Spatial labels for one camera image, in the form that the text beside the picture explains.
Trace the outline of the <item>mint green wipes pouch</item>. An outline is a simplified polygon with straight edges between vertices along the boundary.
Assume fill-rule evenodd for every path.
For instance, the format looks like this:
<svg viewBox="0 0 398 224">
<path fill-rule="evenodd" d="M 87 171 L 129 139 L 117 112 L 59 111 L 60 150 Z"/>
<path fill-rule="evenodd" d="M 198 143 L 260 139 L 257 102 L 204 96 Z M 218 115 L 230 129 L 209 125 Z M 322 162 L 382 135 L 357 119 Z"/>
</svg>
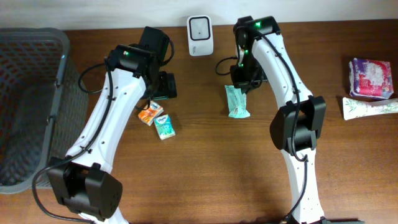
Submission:
<svg viewBox="0 0 398 224">
<path fill-rule="evenodd" d="M 228 102 L 228 116 L 230 118 L 250 117 L 250 113 L 246 109 L 246 94 L 242 93 L 240 88 L 235 88 L 233 85 L 225 85 L 224 88 L 226 90 L 226 97 Z"/>
</svg>

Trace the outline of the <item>orange Kleenex tissue pack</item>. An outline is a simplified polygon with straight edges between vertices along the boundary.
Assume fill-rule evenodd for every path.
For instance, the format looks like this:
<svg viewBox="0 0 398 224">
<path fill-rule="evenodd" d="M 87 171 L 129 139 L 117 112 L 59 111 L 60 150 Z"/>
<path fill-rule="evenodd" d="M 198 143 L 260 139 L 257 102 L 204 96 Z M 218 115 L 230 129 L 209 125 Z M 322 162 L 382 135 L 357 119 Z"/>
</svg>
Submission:
<svg viewBox="0 0 398 224">
<path fill-rule="evenodd" d="M 164 112 L 164 108 L 157 102 L 151 101 L 149 106 L 139 112 L 137 117 L 146 125 L 151 126 L 156 117 L 160 116 Z"/>
</svg>

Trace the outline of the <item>teal Kleenex tissue pack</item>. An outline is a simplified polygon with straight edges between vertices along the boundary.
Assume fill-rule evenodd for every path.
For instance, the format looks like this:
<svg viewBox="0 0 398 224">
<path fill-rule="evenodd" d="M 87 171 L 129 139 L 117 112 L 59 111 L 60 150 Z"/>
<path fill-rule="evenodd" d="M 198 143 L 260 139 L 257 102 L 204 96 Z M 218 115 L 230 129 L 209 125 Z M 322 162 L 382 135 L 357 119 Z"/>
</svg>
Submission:
<svg viewBox="0 0 398 224">
<path fill-rule="evenodd" d="M 157 117 L 154 120 L 154 124 L 161 140 L 168 139 L 176 135 L 168 114 Z"/>
</svg>

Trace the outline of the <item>white leaf-print tube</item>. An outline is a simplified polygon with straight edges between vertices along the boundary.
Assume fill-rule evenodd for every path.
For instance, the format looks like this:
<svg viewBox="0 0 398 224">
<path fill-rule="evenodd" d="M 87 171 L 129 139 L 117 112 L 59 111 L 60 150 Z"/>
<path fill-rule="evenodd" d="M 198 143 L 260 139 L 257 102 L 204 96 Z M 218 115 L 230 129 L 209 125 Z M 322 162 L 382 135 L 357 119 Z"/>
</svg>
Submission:
<svg viewBox="0 0 398 224">
<path fill-rule="evenodd" d="M 397 98 L 366 102 L 344 97 L 342 102 L 343 118 L 345 120 L 379 114 L 397 113 Z"/>
</svg>

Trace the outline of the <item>red purple pad package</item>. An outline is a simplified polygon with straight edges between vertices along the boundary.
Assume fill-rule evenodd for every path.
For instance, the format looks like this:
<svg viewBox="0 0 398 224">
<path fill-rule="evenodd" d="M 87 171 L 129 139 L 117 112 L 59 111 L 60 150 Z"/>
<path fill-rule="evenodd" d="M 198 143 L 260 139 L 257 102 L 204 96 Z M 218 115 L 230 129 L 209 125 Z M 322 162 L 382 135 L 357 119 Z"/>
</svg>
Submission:
<svg viewBox="0 0 398 224">
<path fill-rule="evenodd" d="M 394 92 L 391 64 L 382 60 L 354 58 L 349 62 L 349 94 L 386 100 Z"/>
</svg>

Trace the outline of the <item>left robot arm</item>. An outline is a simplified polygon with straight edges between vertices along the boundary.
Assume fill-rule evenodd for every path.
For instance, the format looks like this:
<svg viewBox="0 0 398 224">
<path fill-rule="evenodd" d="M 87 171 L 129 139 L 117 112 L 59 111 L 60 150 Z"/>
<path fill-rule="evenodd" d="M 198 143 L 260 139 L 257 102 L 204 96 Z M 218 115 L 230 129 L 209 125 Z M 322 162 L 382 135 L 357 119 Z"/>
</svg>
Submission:
<svg viewBox="0 0 398 224">
<path fill-rule="evenodd" d="M 137 44 L 118 45 L 105 57 L 106 78 L 91 116 L 63 159 L 52 157 L 45 174 L 56 201 L 83 223 L 126 223 L 119 203 L 123 185 L 111 175 L 114 156 L 140 100 L 175 98 L 171 73 L 161 70 L 174 44 L 162 30 L 145 27 Z"/>
</svg>

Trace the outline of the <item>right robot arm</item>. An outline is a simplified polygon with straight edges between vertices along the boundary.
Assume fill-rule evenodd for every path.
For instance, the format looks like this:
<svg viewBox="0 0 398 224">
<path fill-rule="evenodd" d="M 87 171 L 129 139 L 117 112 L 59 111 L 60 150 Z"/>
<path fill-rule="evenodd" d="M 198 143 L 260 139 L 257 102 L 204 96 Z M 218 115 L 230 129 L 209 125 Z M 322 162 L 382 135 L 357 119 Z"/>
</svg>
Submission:
<svg viewBox="0 0 398 224">
<path fill-rule="evenodd" d="M 292 193 L 292 207 L 280 222 L 331 223 L 320 203 L 315 172 L 317 141 L 326 112 L 324 98 L 314 96 L 302 82 L 274 17 L 241 17 L 233 34 L 237 59 L 230 68 L 233 85 L 247 93 L 268 82 L 277 103 L 270 135 L 284 158 Z"/>
</svg>

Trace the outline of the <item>white barcode scanner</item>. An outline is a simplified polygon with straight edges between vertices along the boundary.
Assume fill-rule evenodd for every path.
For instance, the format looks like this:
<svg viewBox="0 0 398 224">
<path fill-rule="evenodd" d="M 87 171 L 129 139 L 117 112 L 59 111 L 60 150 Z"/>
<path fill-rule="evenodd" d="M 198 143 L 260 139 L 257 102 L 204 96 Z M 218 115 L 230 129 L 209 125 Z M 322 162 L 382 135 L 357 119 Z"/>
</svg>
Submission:
<svg viewBox="0 0 398 224">
<path fill-rule="evenodd" d="M 189 54 L 193 57 L 211 55 L 214 49 L 212 21 L 209 16 L 196 15 L 187 18 Z"/>
</svg>

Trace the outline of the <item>grey plastic mesh basket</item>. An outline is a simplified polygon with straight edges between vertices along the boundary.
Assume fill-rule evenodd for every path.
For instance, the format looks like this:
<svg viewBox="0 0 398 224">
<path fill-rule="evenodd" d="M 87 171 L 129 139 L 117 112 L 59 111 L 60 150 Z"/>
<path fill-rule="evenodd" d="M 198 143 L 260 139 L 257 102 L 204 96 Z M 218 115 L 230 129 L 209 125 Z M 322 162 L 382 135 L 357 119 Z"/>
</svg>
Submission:
<svg viewBox="0 0 398 224">
<path fill-rule="evenodd" d="M 63 158 L 86 124 L 67 35 L 1 29 L 1 193 L 18 194 L 51 157 Z"/>
</svg>

